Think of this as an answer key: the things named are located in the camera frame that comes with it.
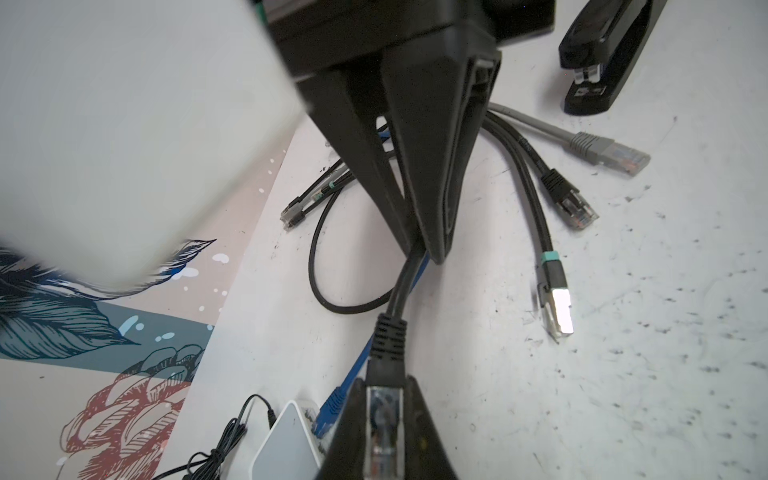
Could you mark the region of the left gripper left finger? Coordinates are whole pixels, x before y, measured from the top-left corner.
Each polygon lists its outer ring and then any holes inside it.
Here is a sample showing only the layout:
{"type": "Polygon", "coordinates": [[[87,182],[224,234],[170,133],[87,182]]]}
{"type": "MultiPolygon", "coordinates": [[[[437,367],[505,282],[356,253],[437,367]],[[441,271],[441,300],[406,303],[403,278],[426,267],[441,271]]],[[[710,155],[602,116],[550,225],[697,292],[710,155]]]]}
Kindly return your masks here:
{"type": "Polygon", "coordinates": [[[344,409],[317,480],[361,480],[366,448],[367,391],[357,378],[349,391],[344,409]]]}

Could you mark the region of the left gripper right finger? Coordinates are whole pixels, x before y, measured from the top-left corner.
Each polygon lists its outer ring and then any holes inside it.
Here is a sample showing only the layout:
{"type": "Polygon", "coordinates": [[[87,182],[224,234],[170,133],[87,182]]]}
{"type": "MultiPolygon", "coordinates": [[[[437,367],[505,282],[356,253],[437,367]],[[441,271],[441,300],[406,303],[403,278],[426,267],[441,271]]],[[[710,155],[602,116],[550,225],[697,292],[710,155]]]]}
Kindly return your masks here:
{"type": "Polygon", "coordinates": [[[404,438],[406,479],[458,479],[414,376],[405,383],[404,438]]]}

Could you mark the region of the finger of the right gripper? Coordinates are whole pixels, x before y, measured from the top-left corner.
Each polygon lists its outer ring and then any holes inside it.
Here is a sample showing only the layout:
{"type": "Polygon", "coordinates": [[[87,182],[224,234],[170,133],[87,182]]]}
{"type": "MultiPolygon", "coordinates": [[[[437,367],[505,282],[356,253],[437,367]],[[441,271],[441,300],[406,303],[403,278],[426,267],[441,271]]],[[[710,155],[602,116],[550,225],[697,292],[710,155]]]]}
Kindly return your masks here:
{"type": "Polygon", "coordinates": [[[501,64],[495,40],[449,26],[386,51],[381,74],[395,145],[432,260],[449,255],[463,179],[501,64]]]}
{"type": "Polygon", "coordinates": [[[379,68],[353,65],[297,82],[308,113],[382,214],[404,252],[417,236],[412,207],[385,158],[376,121],[387,113],[379,68]]]}

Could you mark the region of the black power adapter with cable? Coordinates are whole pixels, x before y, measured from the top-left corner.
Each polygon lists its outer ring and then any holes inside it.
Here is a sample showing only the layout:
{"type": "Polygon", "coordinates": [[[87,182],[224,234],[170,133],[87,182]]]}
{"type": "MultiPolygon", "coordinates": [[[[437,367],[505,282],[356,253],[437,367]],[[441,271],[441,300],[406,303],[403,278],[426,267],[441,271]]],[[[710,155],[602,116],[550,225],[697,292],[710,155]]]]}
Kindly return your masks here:
{"type": "Polygon", "coordinates": [[[247,414],[255,400],[261,401],[265,406],[268,427],[272,428],[277,422],[274,408],[264,396],[258,393],[251,394],[242,404],[238,415],[227,422],[216,445],[209,452],[198,451],[192,454],[185,464],[156,474],[152,480],[170,479],[177,474],[182,474],[184,480],[220,479],[223,465],[229,454],[235,450],[247,433],[247,414]]]}

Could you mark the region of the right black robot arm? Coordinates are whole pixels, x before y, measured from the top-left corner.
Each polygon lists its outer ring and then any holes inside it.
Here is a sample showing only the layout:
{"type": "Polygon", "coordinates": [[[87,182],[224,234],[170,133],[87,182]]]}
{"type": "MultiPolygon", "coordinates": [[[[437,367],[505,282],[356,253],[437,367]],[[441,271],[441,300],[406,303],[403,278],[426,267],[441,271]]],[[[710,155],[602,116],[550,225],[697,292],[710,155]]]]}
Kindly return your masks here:
{"type": "Polygon", "coordinates": [[[403,250],[451,248],[502,45],[552,1],[5,1],[1,242],[95,287],[159,266],[304,117],[403,250]]]}

